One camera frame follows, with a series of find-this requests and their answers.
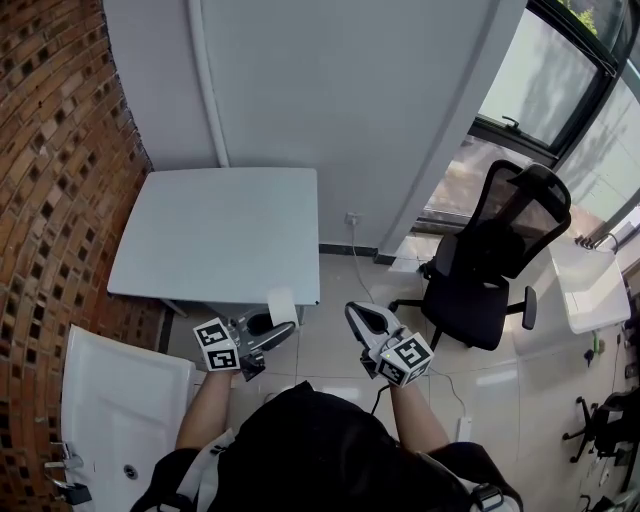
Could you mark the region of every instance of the person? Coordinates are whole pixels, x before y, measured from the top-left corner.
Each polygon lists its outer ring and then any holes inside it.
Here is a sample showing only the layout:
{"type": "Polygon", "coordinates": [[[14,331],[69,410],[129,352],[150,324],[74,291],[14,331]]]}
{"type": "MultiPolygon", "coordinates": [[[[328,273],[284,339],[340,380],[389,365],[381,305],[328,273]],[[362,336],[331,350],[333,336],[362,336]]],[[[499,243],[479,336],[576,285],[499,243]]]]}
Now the person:
{"type": "Polygon", "coordinates": [[[132,512],[473,510],[476,495],[462,481],[490,484],[506,510],[522,509],[481,446],[449,441],[415,382],[390,388],[399,443],[375,416],[306,381],[262,405],[233,439],[225,432],[232,376],[206,376],[175,451],[157,463],[132,512]]]}

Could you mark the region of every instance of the power strip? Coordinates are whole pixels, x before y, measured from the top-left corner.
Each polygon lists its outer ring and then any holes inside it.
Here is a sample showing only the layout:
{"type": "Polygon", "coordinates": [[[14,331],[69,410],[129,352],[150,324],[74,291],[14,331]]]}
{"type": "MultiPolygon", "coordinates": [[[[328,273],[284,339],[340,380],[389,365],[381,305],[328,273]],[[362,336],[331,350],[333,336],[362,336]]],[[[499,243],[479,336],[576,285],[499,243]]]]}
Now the power strip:
{"type": "Polygon", "coordinates": [[[462,416],[458,419],[456,441],[459,443],[471,441],[471,416],[462,416]]]}

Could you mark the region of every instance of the mesh backrest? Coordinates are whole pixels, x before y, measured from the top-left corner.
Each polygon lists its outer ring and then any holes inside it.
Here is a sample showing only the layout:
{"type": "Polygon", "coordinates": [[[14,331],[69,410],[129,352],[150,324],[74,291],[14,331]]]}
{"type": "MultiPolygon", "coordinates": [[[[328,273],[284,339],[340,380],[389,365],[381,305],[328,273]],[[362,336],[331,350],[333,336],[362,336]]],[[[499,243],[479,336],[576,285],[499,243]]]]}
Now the mesh backrest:
{"type": "Polygon", "coordinates": [[[471,221],[460,233],[462,264],[486,275],[515,278],[571,223],[569,191],[546,167],[524,171],[495,162],[471,221]]]}

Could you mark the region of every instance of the window handle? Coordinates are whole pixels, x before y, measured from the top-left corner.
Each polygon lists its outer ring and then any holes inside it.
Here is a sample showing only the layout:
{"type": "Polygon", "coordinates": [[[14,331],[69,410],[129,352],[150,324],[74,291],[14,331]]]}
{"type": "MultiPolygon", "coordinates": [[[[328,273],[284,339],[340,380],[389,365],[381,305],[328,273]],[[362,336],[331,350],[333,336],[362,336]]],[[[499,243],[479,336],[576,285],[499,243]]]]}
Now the window handle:
{"type": "Polygon", "coordinates": [[[520,128],[518,128],[518,126],[520,126],[520,123],[518,121],[516,121],[513,117],[502,116],[502,119],[506,119],[507,121],[512,121],[513,122],[513,124],[508,124],[507,128],[509,128],[510,130],[514,130],[516,132],[520,131],[520,128]]]}

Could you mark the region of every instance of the chair seat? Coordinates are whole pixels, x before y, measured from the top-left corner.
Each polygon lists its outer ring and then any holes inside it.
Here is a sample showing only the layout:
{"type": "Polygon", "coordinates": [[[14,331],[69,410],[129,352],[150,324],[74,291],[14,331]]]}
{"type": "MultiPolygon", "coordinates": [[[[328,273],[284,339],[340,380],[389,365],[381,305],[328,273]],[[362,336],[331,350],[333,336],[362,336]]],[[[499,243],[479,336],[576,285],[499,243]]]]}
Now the chair seat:
{"type": "Polygon", "coordinates": [[[509,285],[495,287],[434,272],[422,301],[422,313],[452,338],[484,350],[500,343],[509,303],[509,285]]]}

